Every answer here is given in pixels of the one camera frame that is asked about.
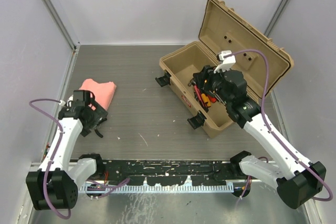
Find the black red pliers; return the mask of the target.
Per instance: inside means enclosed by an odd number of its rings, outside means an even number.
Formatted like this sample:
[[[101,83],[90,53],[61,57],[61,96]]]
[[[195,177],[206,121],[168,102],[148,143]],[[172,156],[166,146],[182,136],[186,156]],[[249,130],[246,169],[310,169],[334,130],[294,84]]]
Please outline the black red pliers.
[[[196,93],[196,96],[198,98],[198,101],[201,105],[204,105],[204,102],[203,102],[203,99],[202,99],[202,96],[201,96],[201,93],[197,87],[197,85],[194,85],[194,90],[195,90],[195,93]]]

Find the red handled screwdriver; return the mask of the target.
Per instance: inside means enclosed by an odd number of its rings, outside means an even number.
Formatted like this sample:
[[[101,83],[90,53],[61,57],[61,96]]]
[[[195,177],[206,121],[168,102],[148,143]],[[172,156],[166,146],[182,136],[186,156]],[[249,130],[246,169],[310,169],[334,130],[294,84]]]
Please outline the red handled screwdriver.
[[[215,97],[208,96],[211,103],[215,103],[217,99]]]

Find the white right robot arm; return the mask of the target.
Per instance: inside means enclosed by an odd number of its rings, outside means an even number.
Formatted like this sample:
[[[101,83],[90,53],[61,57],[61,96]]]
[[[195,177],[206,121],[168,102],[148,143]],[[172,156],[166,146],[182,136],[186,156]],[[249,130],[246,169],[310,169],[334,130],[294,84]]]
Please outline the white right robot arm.
[[[201,93],[221,102],[231,120],[253,136],[276,162],[268,164],[242,151],[230,160],[233,177],[249,175],[263,181],[291,209],[299,208],[322,191],[326,167],[299,153],[271,124],[264,110],[248,95],[242,72],[215,71],[206,65],[193,74],[191,82]]]

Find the orange stubby screwdriver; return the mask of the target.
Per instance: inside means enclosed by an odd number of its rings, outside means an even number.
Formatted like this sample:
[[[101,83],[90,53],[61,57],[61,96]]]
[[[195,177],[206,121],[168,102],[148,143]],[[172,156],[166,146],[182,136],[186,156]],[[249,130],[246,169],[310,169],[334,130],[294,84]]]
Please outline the orange stubby screwdriver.
[[[202,101],[203,101],[204,110],[206,112],[208,112],[208,109],[212,106],[211,101],[210,101],[209,97],[204,93],[201,94],[201,98],[202,98]]]

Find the small black handled hammer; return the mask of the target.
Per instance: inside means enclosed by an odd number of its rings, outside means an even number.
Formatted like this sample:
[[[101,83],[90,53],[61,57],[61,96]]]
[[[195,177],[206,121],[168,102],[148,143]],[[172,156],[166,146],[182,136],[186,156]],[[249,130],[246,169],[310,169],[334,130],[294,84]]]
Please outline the small black handled hammer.
[[[195,77],[193,77],[190,81],[189,81],[189,83],[187,84],[189,87],[191,87],[191,86],[198,86],[198,79],[197,78],[195,78]]]

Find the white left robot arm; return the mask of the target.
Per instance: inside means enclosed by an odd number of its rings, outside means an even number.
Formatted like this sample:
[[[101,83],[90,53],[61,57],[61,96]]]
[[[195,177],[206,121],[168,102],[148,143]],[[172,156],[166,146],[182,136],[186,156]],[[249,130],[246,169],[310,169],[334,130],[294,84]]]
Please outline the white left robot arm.
[[[35,210],[72,209],[79,188],[89,179],[101,179],[106,171],[100,154],[83,154],[73,168],[69,167],[79,136],[94,131],[107,120],[107,111],[89,90],[75,90],[67,102],[59,101],[61,110],[55,118],[57,132],[50,149],[34,172],[26,176],[26,185]]]

